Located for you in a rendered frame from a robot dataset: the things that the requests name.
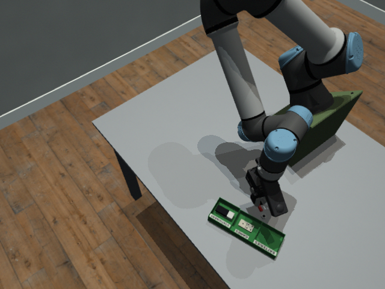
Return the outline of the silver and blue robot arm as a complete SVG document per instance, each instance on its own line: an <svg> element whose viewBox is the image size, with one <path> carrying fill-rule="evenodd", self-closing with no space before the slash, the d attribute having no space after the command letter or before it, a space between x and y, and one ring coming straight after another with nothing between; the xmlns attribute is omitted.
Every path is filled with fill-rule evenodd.
<svg viewBox="0 0 385 289"><path fill-rule="evenodd" d="M257 19L266 18L298 44L279 57L290 95L286 114L265 114L237 30L237 13L243 10ZM334 103L322 79L361 67L362 38L357 32L329 29L302 0L200 0L200 13L241 118L238 135L243 141L264 141L258 172L267 180L277 180L309 131L312 115Z"/></svg>

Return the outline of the beige domino tile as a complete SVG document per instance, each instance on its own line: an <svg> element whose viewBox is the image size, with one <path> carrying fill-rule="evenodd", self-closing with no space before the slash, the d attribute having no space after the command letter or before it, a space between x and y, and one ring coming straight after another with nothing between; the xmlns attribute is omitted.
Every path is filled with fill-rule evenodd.
<svg viewBox="0 0 385 289"><path fill-rule="evenodd" d="M242 220L239 222L238 226L242 227L243 229L247 230L248 232L252 232L254 226L245 220Z"/></svg>

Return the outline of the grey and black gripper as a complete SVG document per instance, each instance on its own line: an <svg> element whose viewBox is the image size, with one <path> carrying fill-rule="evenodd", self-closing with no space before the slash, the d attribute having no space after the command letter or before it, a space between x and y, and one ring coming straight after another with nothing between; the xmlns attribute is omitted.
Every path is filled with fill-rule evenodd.
<svg viewBox="0 0 385 289"><path fill-rule="evenodd" d="M258 175L259 175L259 177L258 177ZM264 205L265 203L267 203L259 180L261 179L267 183L273 183L273 182L277 182L279 180L279 179L277 179L274 181L270 181L270 180L267 180L267 179L261 177L259 172L257 171L257 167L253 167L252 169L248 169L245 178L250 185L250 191L252 193L250 196L250 199L256 207L259 207L260 205Z"/></svg>

